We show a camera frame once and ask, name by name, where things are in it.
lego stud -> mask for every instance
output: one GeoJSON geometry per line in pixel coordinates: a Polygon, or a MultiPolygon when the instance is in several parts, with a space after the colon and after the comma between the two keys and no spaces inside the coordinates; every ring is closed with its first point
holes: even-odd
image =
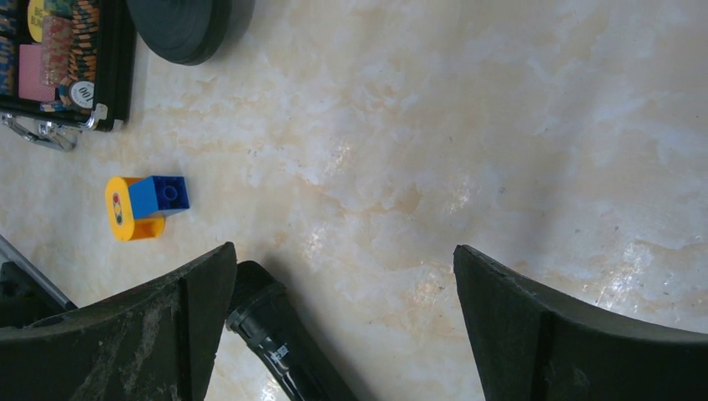
{"type": "Polygon", "coordinates": [[[164,196],[168,201],[174,201],[177,199],[178,192],[173,186],[166,186],[162,190],[162,196],[164,196]]]}

black rubber wheel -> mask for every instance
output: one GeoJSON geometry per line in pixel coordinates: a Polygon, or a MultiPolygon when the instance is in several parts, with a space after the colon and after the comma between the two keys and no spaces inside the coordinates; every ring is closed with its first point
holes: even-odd
{"type": "Polygon", "coordinates": [[[127,0],[135,29],[167,61],[197,65],[224,40],[233,0],[127,0]]]}

white label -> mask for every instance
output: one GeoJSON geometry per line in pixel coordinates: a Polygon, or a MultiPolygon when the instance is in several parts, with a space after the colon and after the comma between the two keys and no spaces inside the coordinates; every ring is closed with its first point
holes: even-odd
{"type": "Polygon", "coordinates": [[[282,347],[278,348],[278,350],[271,355],[271,361],[273,363],[278,363],[283,359],[288,353],[290,352],[289,349],[287,349],[287,344],[283,344],[282,347]]]}
{"type": "Polygon", "coordinates": [[[91,109],[94,106],[94,83],[78,81],[71,85],[68,92],[71,101],[82,109],[91,109]]]}

yellow label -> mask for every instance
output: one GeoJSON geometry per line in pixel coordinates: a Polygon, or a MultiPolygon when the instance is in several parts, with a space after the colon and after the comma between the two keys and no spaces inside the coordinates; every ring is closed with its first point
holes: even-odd
{"type": "Polygon", "coordinates": [[[29,0],[27,25],[32,40],[42,42],[42,21],[44,20],[44,0],[29,0]]]}

pink card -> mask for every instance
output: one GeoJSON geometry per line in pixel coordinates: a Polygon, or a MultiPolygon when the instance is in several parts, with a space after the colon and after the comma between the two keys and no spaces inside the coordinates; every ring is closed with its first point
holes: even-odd
{"type": "Polygon", "coordinates": [[[20,45],[20,74],[18,94],[22,99],[38,102],[54,101],[54,88],[40,84],[39,72],[42,69],[42,45],[20,45]]]}

